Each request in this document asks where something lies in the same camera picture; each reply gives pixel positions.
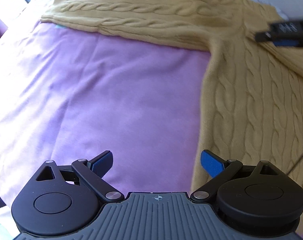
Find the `mustard cable-knit cardigan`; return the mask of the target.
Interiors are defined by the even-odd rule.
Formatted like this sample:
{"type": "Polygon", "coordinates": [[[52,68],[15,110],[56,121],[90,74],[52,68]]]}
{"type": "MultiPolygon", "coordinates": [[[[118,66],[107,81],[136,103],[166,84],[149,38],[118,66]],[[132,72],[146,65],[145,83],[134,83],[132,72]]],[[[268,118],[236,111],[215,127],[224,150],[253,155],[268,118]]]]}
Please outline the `mustard cable-knit cardigan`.
{"type": "Polygon", "coordinates": [[[279,20],[251,0],[54,0],[41,16],[72,29],[208,51],[198,149],[287,171],[303,151],[303,49],[257,43],[279,20]]]}

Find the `pink floral bed sheet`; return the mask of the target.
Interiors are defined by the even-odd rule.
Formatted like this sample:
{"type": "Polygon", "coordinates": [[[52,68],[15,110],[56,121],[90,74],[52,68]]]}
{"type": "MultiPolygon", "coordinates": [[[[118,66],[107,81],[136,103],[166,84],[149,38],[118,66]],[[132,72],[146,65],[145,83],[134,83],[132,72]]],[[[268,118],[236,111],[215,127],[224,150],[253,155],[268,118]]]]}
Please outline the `pink floral bed sheet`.
{"type": "MultiPolygon", "coordinates": [[[[111,150],[105,179],[123,193],[209,180],[198,143],[210,52],[42,22],[53,1],[34,0],[0,39],[0,239],[17,235],[11,205],[49,159],[111,150]]],[[[289,170],[303,187],[303,161],[289,170]]]]}

